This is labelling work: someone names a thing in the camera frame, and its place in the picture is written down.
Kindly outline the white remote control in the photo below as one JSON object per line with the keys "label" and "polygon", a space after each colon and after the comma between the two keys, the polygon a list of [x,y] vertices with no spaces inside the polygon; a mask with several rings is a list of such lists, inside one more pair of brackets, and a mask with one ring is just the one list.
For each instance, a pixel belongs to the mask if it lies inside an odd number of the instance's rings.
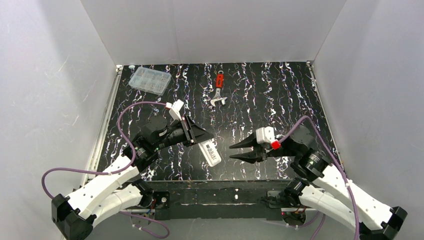
{"label": "white remote control", "polygon": [[213,138],[200,142],[198,145],[210,167],[215,167],[222,161]]}

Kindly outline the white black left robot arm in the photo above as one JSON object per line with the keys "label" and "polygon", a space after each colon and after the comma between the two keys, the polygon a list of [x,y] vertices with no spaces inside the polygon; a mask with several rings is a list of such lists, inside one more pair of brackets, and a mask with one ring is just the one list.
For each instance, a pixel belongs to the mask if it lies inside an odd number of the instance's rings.
{"label": "white black left robot arm", "polygon": [[69,193],[51,200],[51,218],[67,240],[84,240],[94,227],[112,215],[140,205],[151,195],[141,180],[122,188],[158,159],[159,151],[174,145],[199,144],[212,158],[214,135],[198,126],[188,115],[172,123],[163,116],[149,119],[128,146],[100,175]]}

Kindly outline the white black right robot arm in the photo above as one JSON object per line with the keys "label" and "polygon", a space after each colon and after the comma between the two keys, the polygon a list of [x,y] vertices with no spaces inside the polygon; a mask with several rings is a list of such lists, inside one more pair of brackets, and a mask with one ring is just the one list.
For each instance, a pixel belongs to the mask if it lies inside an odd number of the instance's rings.
{"label": "white black right robot arm", "polygon": [[333,218],[361,240],[393,240],[408,213],[400,206],[390,207],[372,197],[342,173],[314,144],[315,138],[300,124],[279,142],[271,126],[258,128],[232,149],[251,148],[231,155],[232,159],[255,164],[267,158],[293,157],[290,167],[298,175],[279,193],[264,197],[270,208],[311,207]]}

